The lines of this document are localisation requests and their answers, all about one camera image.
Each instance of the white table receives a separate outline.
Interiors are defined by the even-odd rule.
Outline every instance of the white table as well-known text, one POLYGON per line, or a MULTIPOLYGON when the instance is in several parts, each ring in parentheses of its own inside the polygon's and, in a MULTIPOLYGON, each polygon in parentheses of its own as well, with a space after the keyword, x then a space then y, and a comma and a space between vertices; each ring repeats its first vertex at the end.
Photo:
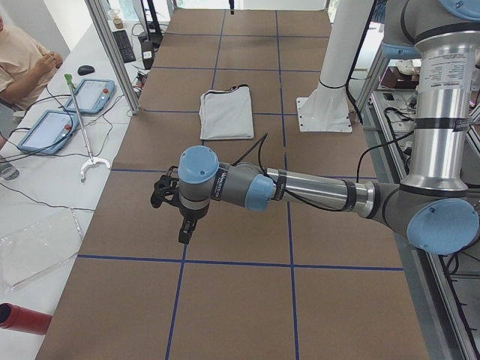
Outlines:
MULTIPOLYGON (((126 24, 127 33, 131 36, 132 24, 126 24)), ((129 77, 133 80, 138 69, 143 68, 140 56, 139 41, 133 37, 133 48, 139 61, 125 64, 129 77)), ((73 82, 79 83, 82 78, 98 78, 114 80, 116 90, 109 107, 117 96, 122 94, 110 61, 104 52, 95 28, 91 26, 80 42, 75 46, 58 73, 51 80, 48 89, 54 95, 68 94, 68 87, 64 74, 73 75, 73 82), (95 72, 87 76, 79 76, 77 68, 80 65, 92 65, 95 72)), ((44 91, 39 98, 46 98, 49 94, 44 91)), ((19 127, 30 128, 45 110, 57 109, 58 103, 47 100, 31 108, 19 127)), ((122 139, 130 121, 131 112, 128 104, 122 98, 106 117, 112 122, 113 129, 100 157, 113 162, 119 150, 122 139)), ((84 117, 88 123, 95 117, 84 117)), ((99 118, 95 124, 87 127, 88 138, 93 152, 99 152, 101 145, 110 129, 110 125, 99 118)), ((24 132, 16 132, 10 138, 18 143, 25 136, 24 132)), ((86 155, 86 147, 80 131, 77 131, 67 145, 58 152, 58 155, 81 153, 86 155)), ((6 144, 0 151, 4 157, 18 155, 20 152, 11 144, 6 144)), ((80 167, 87 160, 83 156, 69 157, 38 157, 31 156, 14 161, 14 166, 20 175, 13 181, 0 180, 10 188, 20 190, 30 197, 52 205, 63 205, 77 208, 95 209, 101 192, 107 181, 110 171, 105 166, 88 169, 86 180, 80 182, 80 167)), ((58 214, 60 209, 38 205, 18 193, 0 187, 0 238, 16 233, 26 227, 44 221, 44 219, 58 214)), ((79 227, 83 233, 87 230, 93 213, 90 211, 75 211, 79 227)), ((14 292, 0 295, 0 302, 10 302, 36 311, 53 314, 62 290, 70 274, 73 261, 58 266, 49 274, 40 277, 27 286, 14 292)), ((0 349, 3 360, 32 360, 37 355, 44 336, 26 334, 17 331, 0 329, 0 349)))

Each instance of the tablet device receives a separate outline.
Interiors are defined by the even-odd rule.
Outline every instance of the tablet device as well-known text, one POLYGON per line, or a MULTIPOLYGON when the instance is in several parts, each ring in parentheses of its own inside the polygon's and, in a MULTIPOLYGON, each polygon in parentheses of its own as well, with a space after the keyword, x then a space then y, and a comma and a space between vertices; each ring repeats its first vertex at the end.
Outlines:
MULTIPOLYGON (((82 114, 98 114, 109 102, 115 90, 112 80, 83 79, 75 89, 76 102, 82 114)), ((72 99, 65 106, 68 112, 75 113, 72 99)))
POLYGON ((73 135, 79 120, 76 114, 47 110, 20 141, 23 152, 52 155, 73 135))

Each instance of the blue joint cap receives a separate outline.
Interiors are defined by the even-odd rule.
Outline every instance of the blue joint cap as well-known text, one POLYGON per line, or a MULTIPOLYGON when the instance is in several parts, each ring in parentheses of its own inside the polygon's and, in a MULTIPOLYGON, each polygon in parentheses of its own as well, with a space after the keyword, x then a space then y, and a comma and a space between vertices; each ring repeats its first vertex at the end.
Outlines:
POLYGON ((413 46, 391 45, 390 43, 383 43, 383 56, 387 59, 420 59, 422 56, 420 52, 413 46))
POLYGON ((455 17, 480 22, 479 0, 440 0, 440 3, 455 17))
POLYGON ((188 184, 202 184, 215 176, 218 157, 206 146, 192 146, 184 151, 178 165, 178 177, 188 184))
POLYGON ((417 248, 448 255, 472 242, 479 227, 479 215, 467 201, 441 199, 415 214, 408 224, 406 236, 417 248))
POLYGON ((273 180, 258 174, 250 184, 245 197, 245 208, 256 212, 264 212, 273 194, 273 180))

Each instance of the black mouse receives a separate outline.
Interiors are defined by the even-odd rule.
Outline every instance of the black mouse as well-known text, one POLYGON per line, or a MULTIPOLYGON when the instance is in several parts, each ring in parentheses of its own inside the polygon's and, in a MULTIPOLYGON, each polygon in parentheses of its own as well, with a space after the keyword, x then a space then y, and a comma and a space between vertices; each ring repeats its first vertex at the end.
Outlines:
POLYGON ((82 65, 76 72, 82 77, 83 75, 88 75, 95 72, 95 68, 90 65, 82 65))

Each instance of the folded white cloth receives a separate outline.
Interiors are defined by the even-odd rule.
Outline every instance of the folded white cloth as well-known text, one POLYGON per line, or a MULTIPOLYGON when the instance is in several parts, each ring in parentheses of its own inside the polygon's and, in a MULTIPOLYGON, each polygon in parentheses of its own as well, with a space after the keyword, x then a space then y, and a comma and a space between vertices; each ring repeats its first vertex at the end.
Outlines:
POLYGON ((210 90, 200 98, 201 140, 252 139, 254 120, 250 88, 242 84, 226 91, 210 90))

